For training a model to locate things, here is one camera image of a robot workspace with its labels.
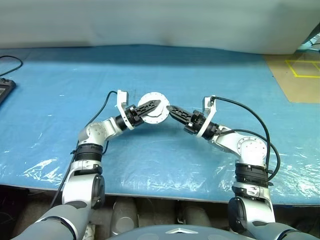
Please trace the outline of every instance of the blue table surface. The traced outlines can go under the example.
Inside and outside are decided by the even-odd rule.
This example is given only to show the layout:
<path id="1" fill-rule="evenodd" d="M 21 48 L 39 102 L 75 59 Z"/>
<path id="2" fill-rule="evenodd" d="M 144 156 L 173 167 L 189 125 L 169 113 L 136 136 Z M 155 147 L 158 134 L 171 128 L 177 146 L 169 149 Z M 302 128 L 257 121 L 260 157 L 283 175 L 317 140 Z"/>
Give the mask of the blue table surface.
<path id="1" fill-rule="evenodd" d="M 137 104 L 149 92 L 172 105 L 202 109 L 204 96 L 256 111 L 281 156 L 272 180 L 277 204 L 320 204 L 320 106 L 289 102 L 261 55 L 207 48 L 124 45 L 0 49 L 24 61 L 5 77 L 17 87 L 0 106 L 0 184 L 56 189 L 79 131 L 110 90 Z M 0 59 L 0 72 L 17 62 Z M 112 96 L 98 117 L 119 113 Z M 242 108 L 218 101 L 214 122 L 264 134 Z M 225 202 L 234 196 L 236 157 L 183 131 L 170 117 L 111 140 L 103 157 L 106 193 Z M 275 167 L 271 154 L 270 167 Z"/>

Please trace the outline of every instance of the black device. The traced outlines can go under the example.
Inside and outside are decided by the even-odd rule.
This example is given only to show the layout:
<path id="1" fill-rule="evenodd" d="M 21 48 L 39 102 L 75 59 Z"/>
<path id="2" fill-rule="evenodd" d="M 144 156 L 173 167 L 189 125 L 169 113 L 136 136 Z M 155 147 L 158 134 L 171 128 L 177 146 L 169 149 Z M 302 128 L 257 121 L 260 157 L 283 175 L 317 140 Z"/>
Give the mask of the black device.
<path id="1" fill-rule="evenodd" d="M 0 105 L 15 87 L 16 83 L 14 81 L 0 78 Z"/>

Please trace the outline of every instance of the white disc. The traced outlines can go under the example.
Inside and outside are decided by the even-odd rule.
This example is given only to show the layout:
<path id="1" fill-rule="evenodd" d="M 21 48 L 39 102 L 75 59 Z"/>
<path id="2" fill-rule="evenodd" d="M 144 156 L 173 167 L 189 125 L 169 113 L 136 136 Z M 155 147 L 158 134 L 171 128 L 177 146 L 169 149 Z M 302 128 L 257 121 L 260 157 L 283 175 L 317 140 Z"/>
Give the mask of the white disc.
<path id="1" fill-rule="evenodd" d="M 160 104 L 156 107 L 155 110 L 149 112 L 147 115 L 142 117 L 142 120 L 148 124 L 158 124 L 163 122 L 169 115 L 169 110 L 167 106 L 170 105 L 168 99 L 165 95 L 159 92 L 149 92 L 145 94 L 140 101 L 138 102 L 138 107 L 146 102 L 151 100 L 160 100 Z"/>

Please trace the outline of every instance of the blue tablecloth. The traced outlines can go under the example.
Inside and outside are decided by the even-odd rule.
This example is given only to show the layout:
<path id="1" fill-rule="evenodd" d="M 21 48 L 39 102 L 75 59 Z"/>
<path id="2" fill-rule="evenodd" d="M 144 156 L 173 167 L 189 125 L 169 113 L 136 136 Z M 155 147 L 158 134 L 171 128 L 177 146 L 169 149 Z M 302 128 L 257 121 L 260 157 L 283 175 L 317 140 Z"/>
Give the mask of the blue tablecloth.
<path id="1" fill-rule="evenodd" d="M 261 55 L 148 45 L 0 50 L 5 54 L 24 66 L 6 75 L 17 88 L 0 106 L 0 184 L 57 188 L 79 131 L 110 90 L 128 91 L 135 105 L 160 92 L 190 112 L 215 94 L 248 105 L 268 126 L 282 160 L 272 201 L 320 204 L 319 104 L 289 102 Z M 14 64 L 0 59 L 0 72 Z M 117 116 L 115 104 L 112 96 L 97 120 Z M 264 134 L 229 103 L 217 102 L 213 120 Z M 106 193 L 225 202 L 234 195 L 235 159 L 170 117 L 145 123 L 110 142 L 102 161 Z"/>

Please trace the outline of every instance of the black cable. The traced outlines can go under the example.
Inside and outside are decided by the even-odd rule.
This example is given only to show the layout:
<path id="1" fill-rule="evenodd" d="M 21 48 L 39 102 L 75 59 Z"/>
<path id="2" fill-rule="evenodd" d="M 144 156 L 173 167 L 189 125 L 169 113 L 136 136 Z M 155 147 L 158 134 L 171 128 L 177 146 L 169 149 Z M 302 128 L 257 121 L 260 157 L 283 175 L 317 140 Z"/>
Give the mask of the black cable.
<path id="1" fill-rule="evenodd" d="M 267 141 L 267 139 L 264 136 L 261 136 L 260 134 L 254 132 L 254 131 L 249 131 L 249 130 L 244 130 L 244 129 L 232 129 L 232 130 L 228 130 L 228 131 L 223 131 L 220 133 L 220 135 L 231 134 L 231 133 L 235 133 L 235 132 L 244 132 L 244 133 L 252 134 L 252 135 L 257 136 L 258 138 L 261 138 L 264 141 Z M 275 175 L 278 173 L 278 171 L 280 169 L 280 164 L 281 164 L 281 159 L 280 159 L 280 155 L 279 155 L 278 150 L 271 142 L 270 142 L 270 145 L 271 145 L 271 148 L 273 149 L 275 156 L 276 156 L 276 166 L 275 166 L 274 172 L 268 177 L 268 181 L 270 181 L 271 179 L 273 179 L 275 177 Z"/>
<path id="2" fill-rule="evenodd" d="M 266 157 L 265 157 L 265 166 L 266 166 L 266 171 L 268 171 L 269 169 L 269 158 L 270 158 L 270 147 L 271 147 L 271 143 L 270 143 L 270 135 L 269 135 L 269 131 L 267 129 L 267 126 L 265 125 L 265 123 L 262 121 L 262 119 L 258 116 L 258 114 L 256 114 L 251 108 L 249 108 L 248 106 L 237 102 L 237 101 L 233 101 L 227 98 L 223 98 L 223 97 L 218 97 L 218 96 L 213 96 L 214 99 L 218 99 L 221 101 L 225 101 L 231 104 L 235 104 L 238 105 L 239 107 L 242 107 L 244 109 L 246 109 L 247 111 L 249 111 L 252 115 L 255 116 L 255 118 L 260 122 L 260 124 L 262 125 L 264 132 L 265 132 L 265 136 L 266 136 Z"/>
<path id="3" fill-rule="evenodd" d="M 116 91 L 110 91 L 110 92 L 108 93 L 108 95 L 106 96 L 105 101 L 104 101 L 102 107 L 100 108 L 100 110 L 94 115 L 93 118 L 91 118 L 91 120 L 85 125 L 85 127 L 88 126 L 90 123 L 92 123 L 92 122 L 99 116 L 99 114 L 104 110 L 104 108 L 105 108 L 105 106 L 107 105 L 107 102 L 108 102 L 109 97 L 110 97 L 111 94 L 117 94 L 117 92 L 116 92 Z M 79 141 L 76 143 L 75 149 L 77 149 L 78 144 L 79 144 Z M 104 149 L 104 151 L 103 151 L 103 153 L 102 153 L 103 155 L 106 153 L 106 151 L 107 151 L 107 149 L 108 149 L 108 145 L 109 145 L 109 141 L 106 142 L 105 149 Z M 69 166 L 68 166 L 68 168 L 67 168 L 67 170 L 66 170 L 66 172 L 65 172 L 65 175 L 64 175 L 64 177 L 63 177 L 63 179 L 62 179 L 62 181 L 61 181 L 61 183 L 60 183 L 60 185 L 59 185 L 59 188 L 58 188 L 57 191 L 55 192 L 55 195 L 54 195 L 54 197 L 53 197 L 53 199 L 52 199 L 52 201 L 51 201 L 51 204 L 50 204 L 50 206 L 49 206 L 49 209 L 51 209 L 51 208 L 55 205 L 55 202 L 56 202 L 56 200 L 57 200 L 57 198 L 58 198 L 58 195 L 59 195 L 59 193 L 61 192 L 61 189 L 62 189 L 62 187 L 64 186 L 64 184 L 65 184 L 65 182 L 66 182 L 66 179 L 67 179 L 67 177 L 68 177 L 68 173 L 70 172 L 70 169 L 71 169 L 71 165 L 72 165 L 72 163 L 75 161 L 75 157 L 76 157 L 76 156 L 75 156 L 75 151 L 72 151 L 71 154 L 73 154 L 72 159 L 71 159 L 71 161 L 70 161 L 70 163 L 69 163 Z"/>
<path id="4" fill-rule="evenodd" d="M 17 67 L 15 67 L 15 68 L 12 68 L 12 69 L 11 69 L 11 70 L 9 70 L 9 71 L 6 71 L 6 72 L 3 72 L 3 73 L 0 73 L 0 77 L 1 77 L 1 76 L 3 76 L 3 75 L 9 74 L 9 73 L 11 73 L 11 72 L 13 72 L 13 71 L 15 71 L 15 70 L 17 70 L 17 69 L 21 68 L 21 67 L 22 67 L 22 65 L 24 64 L 24 62 L 23 62 L 20 58 L 18 58 L 18 57 L 16 57 L 16 56 L 10 56 L 10 55 L 3 55 L 3 56 L 0 56 L 0 59 L 2 59 L 2 58 L 12 58 L 12 59 L 17 59 L 17 60 L 20 62 L 20 65 L 19 65 L 19 66 L 17 66 Z"/>

